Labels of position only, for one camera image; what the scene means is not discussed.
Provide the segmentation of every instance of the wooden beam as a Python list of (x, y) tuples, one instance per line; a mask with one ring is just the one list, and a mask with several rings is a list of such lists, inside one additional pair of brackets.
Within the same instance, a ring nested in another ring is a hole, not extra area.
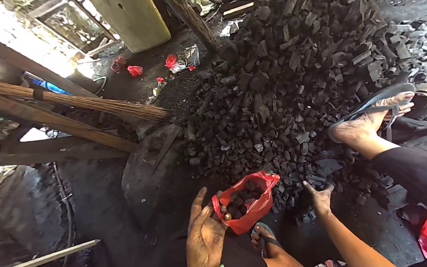
[(57, 137), (39, 141), (19, 142), (1, 146), (1, 152), (7, 154), (47, 153), (58, 152), (61, 149), (72, 148), (92, 141), (76, 136)]
[(108, 39), (111, 39), (113, 41), (116, 40), (115, 36), (113, 36), (113, 34), (111, 34), (111, 32), (105, 28), (105, 26), (98, 21), (93, 15), (92, 13), (90, 13), (82, 3), (80, 3), (78, 0), (72, 0), (72, 2), (75, 4), (75, 6), (77, 6), (83, 13), (85, 13), (85, 15), (88, 16), (89, 19), (91, 19), (105, 34), (106, 37), (108, 37)]
[(16, 52), (12, 48), (7, 47), (6, 45), (0, 42), (0, 58), (6, 61), (8, 64), (13, 65), (14, 67), (21, 68), (25, 71), (28, 71), (47, 82), (50, 82), (70, 94), (82, 95), (88, 97), (97, 97), (95, 94), (90, 93), (86, 89), (74, 84), (73, 82), (59, 76), (55, 72), (45, 68), (41, 64), (34, 62), (33, 60), (27, 58), (19, 52)]
[(174, 13), (191, 28), (195, 35), (214, 53), (220, 50), (218, 40), (213, 36), (205, 21), (198, 15), (186, 0), (165, 0)]
[(83, 137), (122, 151), (133, 152), (138, 144), (105, 133), (95, 127), (50, 112), (33, 104), (0, 95), (0, 112), (11, 114), (24, 120), (46, 125), (61, 132)]
[(57, 151), (49, 153), (0, 154), (0, 166), (32, 165), (46, 162), (63, 162), (67, 160), (91, 160), (128, 157), (129, 153), (117, 149)]
[(36, 266), (40, 266), (42, 264), (51, 262), (51, 261), (53, 261), (55, 259), (62, 258), (62, 257), (65, 257), (67, 255), (70, 255), (70, 254), (72, 254), (74, 252), (77, 252), (77, 251), (80, 251), (80, 250), (84, 250), (84, 249), (89, 248), (91, 246), (95, 246), (100, 241), (101, 240), (99, 240), (99, 239), (88, 241), (88, 242), (80, 244), (80, 245), (69, 247), (69, 248), (63, 249), (61, 251), (50, 253), (49, 255), (45, 255), (45, 256), (42, 256), (40, 258), (36, 258), (36, 259), (30, 260), (28, 262), (18, 264), (18, 265), (14, 266), (14, 267), (36, 267)]

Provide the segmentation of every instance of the dirty hand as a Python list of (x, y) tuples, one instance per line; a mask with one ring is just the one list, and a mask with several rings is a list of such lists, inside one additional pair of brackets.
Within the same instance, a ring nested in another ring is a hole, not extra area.
[(323, 191), (316, 191), (312, 185), (308, 182), (303, 181), (304, 186), (311, 193), (314, 207), (316, 208), (317, 215), (323, 216), (328, 215), (331, 212), (331, 193), (334, 190), (334, 186), (330, 183)]
[(207, 205), (202, 209), (207, 188), (202, 188), (190, 209), (187, 232), (187, 267), (219, 267), (222, 258), (223, 238), (227, 226)]

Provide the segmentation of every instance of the flip-flop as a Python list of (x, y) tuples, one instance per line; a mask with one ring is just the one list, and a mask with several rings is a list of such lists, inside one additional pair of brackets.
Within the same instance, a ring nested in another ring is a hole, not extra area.
[(266, 246), (265, 246), (265, 245), (266, 245), (266, 243), (271, 243), (271, 244), (274, 244), (274, 245), (279, 246), (279, 247), (281, 247), (281, 248), (283, 248), (283, 247), (282, 247), (282, 246), (281, 246), (281, 244), (276, 240), (276, 235), (274, 234), (273, 230), (271, 230), (271, 228), (270, 228), (266, 223), (263, 223), (263, 222), (257, 222), (257, 223), (255, 224), (255, 226), (257, 226), (257, 225), (264, 227), (264, 229), (266, 229), (266, 231), (270, 232), (270, 233), (272, 234), (272, 236), (274, 236), (274, 239), (269, 238), (269, 237), (261, 236), (260, 234), (258, 234), (258, 232), (257, 232), (257, 231), (255, 230), (255, 228), (253, 227), (253, 231), (252, 231), (252, 233), (253, 233), (253, 234), (257, 234), (257, 235), (259, 235), (259, 237), (261, 238), (261, 240), (260, 240), (261, 254), (263, 255), (263, 258), (268, 258), (268, 255), (267, 255), (267, 253), (266, 253)]
[(387, 130), (389, 133), (389, 130), (391, 129), (390, 128), (391, 125), (395, 122), (395, 119), (398, 116), (398, 113), (400, 112), (400, 106), (408, 104), (411, 101), (411, 99), (406, 99), (394, 105), (389, 105), (389, 106), (372, 106), (372, 105), (375, 104), (375, 102), (377, 101), (384, 100), (386, 98), (395, 96), (399, 93), (415, 92), (415, 91), (416, 91), (416, 87), (412, 83), (400, 83), (400, 84), (389, 86), (387, 88), (384, 88), (378, 91), (375, 94), (372, 94), (367, 101), (362, 103), (353, 112), (350, 112), (349, 114), (347, 114), (347, 116), (343, 117), (342, 119), (332, 124), (329, 127), (329, 137), (336, 143), (342, 143), (342, 141), (335, 138), (334, 135), (331, 134), (331, 129), (333, 129), (337, 124), (354, 120), (363, 113), (379, 112), (379, 111), (385, 111), (385, 110), (391, 110), (391, 119), (388, 122), (388, 124), (386, 124), (385, 128), (383, 128), (383, 130)]

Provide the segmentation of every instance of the wooden pole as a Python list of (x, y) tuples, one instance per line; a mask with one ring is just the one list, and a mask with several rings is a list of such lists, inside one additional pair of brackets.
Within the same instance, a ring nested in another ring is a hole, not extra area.
[(115, 41), (116, 40), (116, 38), (115, 38), (115, 36), (113, 36), (113, 34), (111, 34), (111, 32), (109, 31), (109, 30), (107, 30), (107, 28), (105, 28), (105, 26), (100, 22), (100, 21), (98, 21), (93, 15), (92, 15), (92, 13), (90, 13), (85, 7), (84, 7), (84, 5), (82, 4), (82, 3), (80, 3), (78, 0), (72, 0), (72, 2), (75, 4), (75, 6), (77, 6), (78, 8), (80, 8), (80, 10), (83, 12), (83, 13), (85, 13), (85, 15), (87, 15), (88, 16), (88, 18), (90, 18), (105, 34), (106, 34), (106, 36), (109, 38), (109, 39), (111, 39), (111, 40), (113, 40), (113, 41)]
[(195, 35), (214, 53), (220, 51), (220, 44), (213, 36), (205, 21), (198, 15), (186, 0), (165, 0), (174, 13), (191, 28)]
[(99, 240), (99, 239), (88, 241), (88, 242), (80, 244), (80, 245), (72, 246), (72, 247), (63, 249), (61, 251), (50, 253), (49, 255), (45, 255), (45, 256), (42, 256), (40, 258), (36, 258), (36, 259), (30, 260), (28, 262), (18, 264), (18, 265), (14, 266), (14, 267), (36, 267), (36, 266), (40, 266), (42, 264), (51, 262), (51, 261), (53, 261), (55, 259), (62, 258), (62, 257), (65, 257), (67, 255), (70, 255), (70, 254), (72, 254), (74, 252), (77, 252), (77, 251), (80, 251), (80, 250), (84, 250), (84, 249), (89, 248), (91, 246), (95, 246), (100, 241), (101, 240)]
[(60, 114), (45, 110), (33, 104), (0, 95), (0, 112), (9, 114), (27, 121), (46, 125), (61, 132), (83, 137), (93, 142), (101, 143), (122, 151), (133, 152), (138, 144), (122, 139), (118, 136), (105, 133), (95, 127), (83, 124)]

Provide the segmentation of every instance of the toe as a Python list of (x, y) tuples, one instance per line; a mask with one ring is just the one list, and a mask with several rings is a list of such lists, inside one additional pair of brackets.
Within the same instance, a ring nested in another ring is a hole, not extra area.
[(403, 100), (407, 100), (407, 99), (411, 99), (413, 98), (413, 96), (415, 95), (415, 93), (413, 92), (403, 92), (403, 93), (399, 93), (395, 96), (389, 97), (387, 99), (384, 99), (384, 106), (388, 106), (388, 105), (394, 105), (396, 103), (399, 103)]

